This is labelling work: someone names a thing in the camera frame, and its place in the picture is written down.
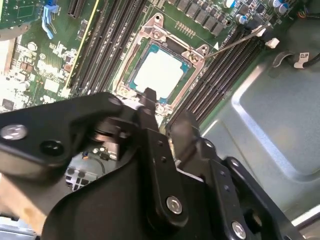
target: integrated circuit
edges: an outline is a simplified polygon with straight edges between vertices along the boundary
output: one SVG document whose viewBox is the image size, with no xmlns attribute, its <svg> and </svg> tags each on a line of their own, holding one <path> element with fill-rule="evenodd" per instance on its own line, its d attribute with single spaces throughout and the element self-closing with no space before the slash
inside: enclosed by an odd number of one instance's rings
<svg viewBox="0 0 320 240">
<path fill-rule="evenodd" d="M 225 27 L 224 27 L 222 24 L 218 23 L 218 24 L 214 27 L 214 29 L 211 31 L 211 33 L 217 37 L 217 36 L 219 36 L 219 34 L 222 32 L 222 30 L 223 30 L 224 28 L 225 28 Z"/>
<path fill-rule="evenodd" d="M 198 23 L 198 24 L 203 24 L 204 21 L 206 20 L 206 17 L 207 17 L 207 13 L 203 10 L 200 10 L 198 15 L 195 17 L 195 21 Z"/>
<path fill-rule="evenodd" d="M 189 69 L 181 58 L 152 43 L 142 63 L 132 76 L 130 87 L 143 93 L 146 88 L 156 91 L 157 100 L 166 103 L 171 92 Z"/>
<path fill-rule="evenodd" d="M 262 4 L 260 4 L 260 5 L 256 8 L 256 12 L 257 12 L 258 14 L 262 14 L 265 9 L 266 9 L 265 6 L 263 6 Z"/>
<path fill-rule="evenodd" d="M 217 25 L 217 21 L 212 16 L 209 16 L 208 19 L 203 24 L 203 27 L 211 31 L 213 27 L 216 25 Z"/>
<path fill-rule="evenodd" d="M 193 19 L 198 10 L 199 7 L 196 4 L 192 3 L 189 9 L 186 11 L 186 15 Z"/>
<path fill-rule="evenodd" d="M 249 7 L 247 5 L 242 5 L 238 11 L 238 13 L 241 15 L 246 15 L 248 12 L 249 12 Z"/>
<path fill-rule="evenodd" d="M 210 15 L 211 15 L 212 17 L 214 17 L 217 11 L 218 11 L 217 9 L 212 8 L 211 11 L 210 11 Z"/>
<path fill-rule="evenodd" d="M 189 1 L 188 0 L 180 0 L 180 2 L 178 3 L 178 6 L 176 6 L 177 9 L 179 9 L 182 12 L 185 12 L 187 7 L 189 5 Z"/>
<path fill-rule="evenodd" d="M 4 107 L 5 109 L 12 111 L 14 109 L 15 103 L 13 101 L 10 101 L 8 99 L 3 99 L 2 100 L 2 107 Z"/>
<path fill-rule="evenodd" d="M 209 5 L 209 3 L 207 3 L 207 2 L 205 1 L 205 2 L 202 4 L 201 8 L 202 8 L 203 10 L 206 10 L 207 7 L 208 7 L 208 5 Z"/>
</svg>

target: hole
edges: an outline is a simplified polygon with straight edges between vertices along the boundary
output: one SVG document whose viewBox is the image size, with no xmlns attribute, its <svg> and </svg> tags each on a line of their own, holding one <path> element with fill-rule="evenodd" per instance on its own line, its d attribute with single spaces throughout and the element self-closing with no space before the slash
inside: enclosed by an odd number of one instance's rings
<svg viewBox="0 0 320 240">
<path fill-rule="evenodd" d="M 64 154 L 65 148 L 59 141 L 47 140 L 40 144 L 40 150 L 45 155 L 58 157 Z"/>
</svg>

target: gray metal panel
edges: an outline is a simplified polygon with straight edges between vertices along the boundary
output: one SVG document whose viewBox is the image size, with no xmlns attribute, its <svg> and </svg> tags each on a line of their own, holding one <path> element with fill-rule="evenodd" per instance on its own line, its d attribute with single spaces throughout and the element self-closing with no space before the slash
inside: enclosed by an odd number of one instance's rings
<svg viewBox="0 0 320 240">
<path fill-rule="evenodd" d="M 319 22 L 299 20 L 284 39 L 283 49 L 318 53 Z M 274 57 L 255 68 L 204 136 L 221 158 L 238 158 L 293 220 L 320 203 L 320 64 L 274 69 Z"/>
</svg>

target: cable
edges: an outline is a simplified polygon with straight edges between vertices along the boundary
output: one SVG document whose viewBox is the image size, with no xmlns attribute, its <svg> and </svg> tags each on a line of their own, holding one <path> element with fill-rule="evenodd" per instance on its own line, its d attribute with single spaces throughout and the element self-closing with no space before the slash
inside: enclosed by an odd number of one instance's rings
<svg viewBox="0 0 320 240">
<path fill-rule="evenodd" d="M 214 52 L 214 53 L 211 53 L 211 54 L 205 56 L 204 59 L 209 59 L 209 58 L 211 58 L 211 57 L 213 57 L 213 56 L 215 56 L 215 55 L 218 55 L 218 54 L 220 54 L 220 53 L 222 53 L 222 52 L 224 52 L 224 51 L 226 51 L 226 50 L 228 50 L 228 49 L 233 48 L 234 46 L 236 46 L 236 45 L 238 45 L 238 44 L 243 43 L 244 41 L 247 41 L 247 40 L 255 37 L 258 33 L 260 33 L 262 30 L 266 29 L 266 28 L 269 27 L 269 26 L 271 26 L 271 23 L 270 23 L 270 22 L 268 22 L 268 23 L 265 24 L 265 25 L 262 25 L 261 27 L 259 27 L 258 29 L 256 29 L 254 32 L 250 33 L 248 36 L 245 36 L 245 37 L 239 39 L 238 41 L 235 41 L 234 43 L 231 43 L 230 45 L 225 46 L 224 48 L 220 49 L 219 51 L 216 51 L 216 52 Z"/>
<path fill-rule="evenodd" d="M 309 60 L 309 61 L 306 61 L 302 64 L 302 67 L 305 69 L 305 68 L 308 68 L 308 67 L 311 67 L 313 65 L 315 65 L 317 62 L 320 61 L 320 53 L 315 56 L 313 59 Z"/>
</svg>

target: white label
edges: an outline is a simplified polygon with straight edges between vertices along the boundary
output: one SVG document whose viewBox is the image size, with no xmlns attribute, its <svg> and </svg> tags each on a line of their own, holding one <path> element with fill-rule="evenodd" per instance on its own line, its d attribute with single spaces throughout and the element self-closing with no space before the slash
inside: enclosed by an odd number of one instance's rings
<svg viewBox="0 0 320 240">
<path fill-rule="evenodd" d="M 57 93 L 59 89 L 59 83 L 50 79 L 45 80 L 44 89 L 51 92 Z"/>
<path fill-rule="evenodd" d="M 303 69 L 303 64 L 309 61 L 309 52 L 301 52 L 299 55 L 299 61 L 296 62 L 293 66 L 296 69 Z"/>
</svg>

